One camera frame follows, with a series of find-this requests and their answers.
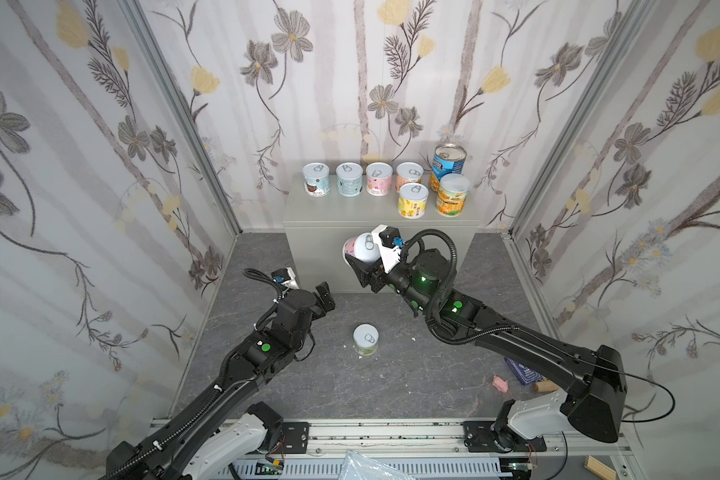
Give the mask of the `clear plastic bag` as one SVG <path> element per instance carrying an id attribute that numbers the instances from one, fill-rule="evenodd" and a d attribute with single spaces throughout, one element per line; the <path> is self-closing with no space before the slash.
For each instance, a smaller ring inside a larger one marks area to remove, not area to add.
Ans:
<path id="1" fill-rule="evenodd" d="M 380 461 L 348 451 L 339 480 L 414 480 L 414 477 Z"/>

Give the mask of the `white lid can blue label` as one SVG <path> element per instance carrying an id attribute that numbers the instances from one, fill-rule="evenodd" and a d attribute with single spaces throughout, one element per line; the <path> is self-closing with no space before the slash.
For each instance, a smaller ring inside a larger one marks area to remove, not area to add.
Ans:
<path id="1" fill-rule="evenodd" d="M 313 162 L 302 169 L 304 189 L 311 197 L 324 197 L 331 188 L 330 168 L 325 163 Z"/>

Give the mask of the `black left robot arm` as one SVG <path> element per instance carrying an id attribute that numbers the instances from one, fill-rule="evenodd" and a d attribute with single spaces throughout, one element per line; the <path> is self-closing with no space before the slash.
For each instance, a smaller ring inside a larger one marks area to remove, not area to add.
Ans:
<path id="1" fill-rule="evenodd" d="M 107 456 L 108 479 L 209 479 L 236 459 L 281 444 L 282 417 L 265 403 L 250 406 L 233 425 L 230 413 L 294 361 L 314 339 L 312 323 L 335 308 L 330 287 L 299 288 L 286 269 L 246 278 L 276 297 L 253 331 L 221 361 L 216 378 L 186 408 L 138 445 L 120 443 Z"/>

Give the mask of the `grey metal cabinet box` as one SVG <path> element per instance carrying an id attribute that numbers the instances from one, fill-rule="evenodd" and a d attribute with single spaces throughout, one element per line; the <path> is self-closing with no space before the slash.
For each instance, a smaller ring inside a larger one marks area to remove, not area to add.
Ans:
<path id="1" fill-rule="evenodd" d="M 362 288 L 354 272 L 344 261 L 344 244 L 362 233 L 369 233 L 384 224 L 399 229 L 407 240 L 415 233 L 436 228 L 447 233 L 458 251 L 461 266 L 473 237 L 482 224 L 476 202 L 468 198 L 462 214 L 441 215 L 436 196 L 428 197 L 425 213 L 418 219 L 403 217 L 398 212 L 399 194 L 386 196 L 362 192 L 355 197 L 337 193 L 337 180 L 330 177 L 331 191 L 324 197 L 310 196 L 302 174 L 292 177 L 286 200 L 283 225 L 295 264 L 298 285 L 312 290 L 325 281 L 334 293 L 370 293 Z"/>

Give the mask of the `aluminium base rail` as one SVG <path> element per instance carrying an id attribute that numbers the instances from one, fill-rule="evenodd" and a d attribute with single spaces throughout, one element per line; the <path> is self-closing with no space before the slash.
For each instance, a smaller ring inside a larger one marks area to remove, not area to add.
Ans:
<path id="1" fill-rule="evenodd" d="M 535 439 L 530 450 L 497 453 L 483 436 L 487 429 L 485 419 L 287 421 L 280 446 L 248 453 L 234 462 L 265 460 L 282 468 L 287 460 L 342 459 L 348 451 L 373 459 L 491 457 L 513 475 L 511 479 L 598 479 L 584 468 L 585 458 L 593 456 L 613 468 L 618 479 L 646 476 L 624 439 L 603 444 L 575 432 L 552 433 Z"/>

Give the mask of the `pink eraser piece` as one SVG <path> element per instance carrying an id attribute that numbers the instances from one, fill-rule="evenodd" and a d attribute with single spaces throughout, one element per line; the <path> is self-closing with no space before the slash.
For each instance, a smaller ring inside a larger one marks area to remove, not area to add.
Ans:
<path id="1" fill-rule="evenodd" d="M 507 394 L 509 392 L 508 382 L 499 376 L 493 377 L 491 385 L 502 394 Z"/>

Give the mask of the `wooden block right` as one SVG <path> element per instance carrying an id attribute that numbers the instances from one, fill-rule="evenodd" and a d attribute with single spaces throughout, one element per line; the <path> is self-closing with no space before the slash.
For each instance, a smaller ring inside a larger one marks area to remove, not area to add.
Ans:
<path id="1" fill-rule="evenodd" d="M 599 480 L 618 479 L 617 473 L 613 468 L 609 467 L 608 465 L 593 456 L 587 456 L 585 458 L 584 468 L 591 474 L 595 475 Z"/>

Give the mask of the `large blue labelled can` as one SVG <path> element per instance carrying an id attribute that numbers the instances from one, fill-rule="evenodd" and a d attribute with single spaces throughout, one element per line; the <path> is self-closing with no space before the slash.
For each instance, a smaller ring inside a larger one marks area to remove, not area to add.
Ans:
<path id="1" fill-rule="evenodd" d="M 445 175 L 460 174 L 466 159 L 467 152 L 460 145 L 445 143 L 436 146 L 431 164 L 430 189 L 437 192 L 440 181 Z"/>

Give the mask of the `white lid can beige label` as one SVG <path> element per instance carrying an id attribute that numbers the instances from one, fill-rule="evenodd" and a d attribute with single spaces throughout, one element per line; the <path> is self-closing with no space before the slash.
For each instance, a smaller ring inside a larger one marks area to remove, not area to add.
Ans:
<path id="1" fill-rule="evenodd" d="M 348 239 L 343 245 L 343 255 L 352 256 L 367 264 L 372 264 L 381 258 L 380 249 L 374 243 L 370 232 Z"/>

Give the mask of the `wooden stick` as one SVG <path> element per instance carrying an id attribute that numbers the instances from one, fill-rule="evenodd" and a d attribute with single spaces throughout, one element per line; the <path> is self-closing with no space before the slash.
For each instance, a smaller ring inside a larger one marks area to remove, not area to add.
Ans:
<path id="1" fill-rule="evenodd" d="M 561 387 L 551 380 L 541 380 L 533 384 L 536 393 L 551 393 L 560 390 Z"/>

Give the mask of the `plastic lid can yellow label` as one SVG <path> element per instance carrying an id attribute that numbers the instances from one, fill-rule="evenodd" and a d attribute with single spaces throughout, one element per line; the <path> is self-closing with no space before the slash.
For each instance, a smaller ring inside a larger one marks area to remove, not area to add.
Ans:
<path id="1" fill-rule="evenodd" d="M 439 214 L 457 217 L 463 210 L 471 189 L 470 180 L 462 174 L 450 173 L 439 182 L 436 207 Z"/>

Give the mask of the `blue card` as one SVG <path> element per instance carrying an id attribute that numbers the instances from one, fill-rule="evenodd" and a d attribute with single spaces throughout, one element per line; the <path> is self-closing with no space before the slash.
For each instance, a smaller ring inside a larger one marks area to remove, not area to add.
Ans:
<path id="1" fill-rule="evenodd" d="M 522 386 L 528 386 L 544 379 L 538 372 L 508 357 L 504 358 L 504 362 Z"/>

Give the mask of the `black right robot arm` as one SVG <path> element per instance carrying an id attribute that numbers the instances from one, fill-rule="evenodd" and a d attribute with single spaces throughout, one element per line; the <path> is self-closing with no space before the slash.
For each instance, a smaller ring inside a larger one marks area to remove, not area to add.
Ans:
<path id="1" fill-rule="evenodd" d="M 483 435 L 490 450 L 530 450 L 535 439 L 568 430 L 602 443 L 618 441 L 631 377 L 618 351 L 556 340 L 455 289 L 458 252 L 441 230 L 425 229 L 405 240 L 398 229 L 380 225 L 358 239 L 372 243 L 372 259 L 344 258 L 362 287 L 375 293 L 392 288 L 436 340 L 491 350 L 557 385 L 531 400 L 505 401 Z"/>

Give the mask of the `white lid can orange label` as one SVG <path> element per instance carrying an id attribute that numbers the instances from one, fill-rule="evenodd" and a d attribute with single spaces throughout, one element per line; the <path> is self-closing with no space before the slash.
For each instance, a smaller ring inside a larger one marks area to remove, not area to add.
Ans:
<path id="1" fill-rule="evenodd" d="M 403 185 L 408 183 L 419 183 L 424 174 L 424 168 L 416 162 L 402 162 L 396 169 L 395 189 L 400 191 Z"/>

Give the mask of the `white lid can green label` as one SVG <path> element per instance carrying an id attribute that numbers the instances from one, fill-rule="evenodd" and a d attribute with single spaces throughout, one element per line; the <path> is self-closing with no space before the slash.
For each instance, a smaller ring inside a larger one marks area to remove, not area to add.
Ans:
<path id="1" fill-rule="evenodd" d="M 373 355 L 378 349 L 379 332 L 371 324 L 358 325 L 353 332 L 353 341 L 360 356 Z"/>

